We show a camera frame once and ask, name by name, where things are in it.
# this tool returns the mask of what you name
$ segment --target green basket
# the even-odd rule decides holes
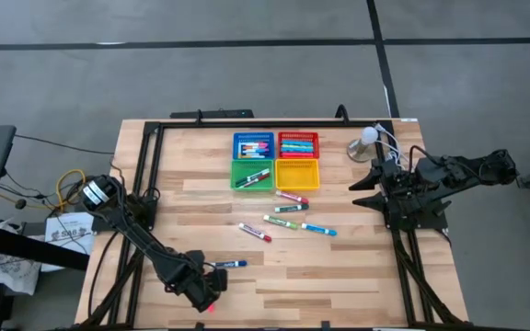
[[[246,188],[237,188],[236,182],[243,177],[249,177],[263,169],[269,168],[269,177]],[[273,160],[234,160],[230,171],[230,188],[237,191],[268,191],[272,190],[275,182],[275,167]]]

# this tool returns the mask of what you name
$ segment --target plastic basket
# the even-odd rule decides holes
[[[320,188],[317,159],[275,160],[275,186],[285,190]]]
[[[273,132],[238,132],[234,135],[232,144],[232,158],[237,160],[240,143],[264,142],[268,143],[269,151],[263,154],[265,157],[259,160],[272,160],[275,158],[275,137]]]
[[[246,188],[237,188],[236,182],[243,177],[248,177],[269,168],[269,177]],[[268,191],[273,189],[275,169],[272,160],[234,160],[230,171],[230,188],[237,191]]]
[[[314,156],[284,156],[282,152],[283,140],[312,143],[314,147]],[[279,132],[277,136],[277,146],[279,149],[280,158],[319,158],[318,133],[316,132]]]

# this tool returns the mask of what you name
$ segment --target yellow cable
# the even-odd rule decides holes
[[[73,169],[73,170],[69,170],[67,172],[64,173],[64,175],[62,175],[57,181],[56,181],[56,196],[59,198],[59,204],[58,205],[52,205],[53,208],[59,208],[61,212],[64,212],[64,205],[66,205],[70,199],[72,199],[76,193],[72,196],[72,197],[67,197],[66,200],[63,200],[63,193],[61,192],[61,186],[63,184],[63,181],[71,174],[80,174],[81,175],[81,179],[83,180],[83,183],[81,183],[81,188],[85,185],[86,183],[86,177],[85,177],[85,172],[83,172],[83,170],[81,169]],[[14,204],[17,203],[17,200],[13,200],[3,194],[0,193],[0,198],[2,199],[5,199],[5,200],[8,200],[9,202],[12,202]],[[32,205],[26,205],[27,208],[34,208],[34,209],[46,209],[46,210],[51,210],[52,207],[48,207],[48,206],[32,206]]]
[[[63,200],[63,194],[61,193],[61,185],[63,184],[63,181],[71,174],[80,174],[81,179],[83,180],[83,183],[81,183],[81,186],[85,185],[85,173],[81,169],[73,169],[69,170],[62,175],[59,180],[56,181],[56,196],[59,198],[59,204],[58,206],[54,206],[55,208],[59,208],[61,212],[64,212],[64,205],[68,203],[68,201],[72,197],[67,197],[66,200]]]

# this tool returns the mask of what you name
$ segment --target red basket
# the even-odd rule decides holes
[[[316,132],[279,132],[277,135],[277,147],[280,158],[319,158],[318,151],[318,133]],[[282,144],[284,140],[298,141],[298,142],[309,142],[314,147],[312,156],[284,156],[282,152]]]

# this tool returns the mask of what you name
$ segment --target blue basket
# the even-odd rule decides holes
[[[246,133],[235,133],[234,142],[232,144],[232,158],[237,160],[238,157],[238,145],[240,143],[253,143],[253,142],[264,142],[268,144],[269,151],[264,158],[255,158],[247,160],[272,160],[275,158],[275,136],[273,132],[246,132]]]

